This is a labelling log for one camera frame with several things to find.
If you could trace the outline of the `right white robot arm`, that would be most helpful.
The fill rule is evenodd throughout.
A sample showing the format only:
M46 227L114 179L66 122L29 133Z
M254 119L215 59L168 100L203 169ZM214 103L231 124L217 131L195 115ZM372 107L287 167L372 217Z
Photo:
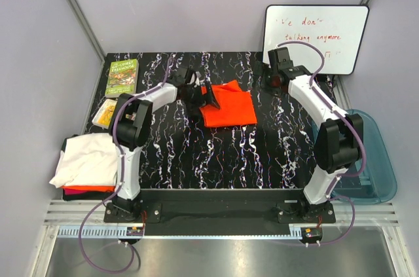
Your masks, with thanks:
M327 209L331 193L343 178L359 177L366 166L363 119L348 114L315 82L316 75L295 65L287 43L268 52L268 63L257 62L254 75L271 94L284 93L299 102L318 129L314 144L316 167L302 190L297 206L299 218L312 222Z

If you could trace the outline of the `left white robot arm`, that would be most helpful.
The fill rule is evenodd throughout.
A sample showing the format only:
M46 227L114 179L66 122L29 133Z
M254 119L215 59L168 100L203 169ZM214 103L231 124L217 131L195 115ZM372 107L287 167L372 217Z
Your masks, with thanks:
M118 151L117 186L111 195L118 214L128 222L141 215L139 204L139 158L149 138L153 113L177 100L190 107L207 105L220 108L209 81L200 80L200 74L180 67L174 74L166 70L156 86L139 94L121 94L111 118L109 134Z

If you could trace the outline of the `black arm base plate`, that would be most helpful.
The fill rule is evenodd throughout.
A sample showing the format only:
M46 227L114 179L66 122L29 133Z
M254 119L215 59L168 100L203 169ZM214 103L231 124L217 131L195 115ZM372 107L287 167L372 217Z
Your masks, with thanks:
M330 202L310 206L301 189L145 189L130 204L130 211L119 206L121 199L105 207L106 223L146 220L163 223L176 218L264 219L279 223L333 224Z

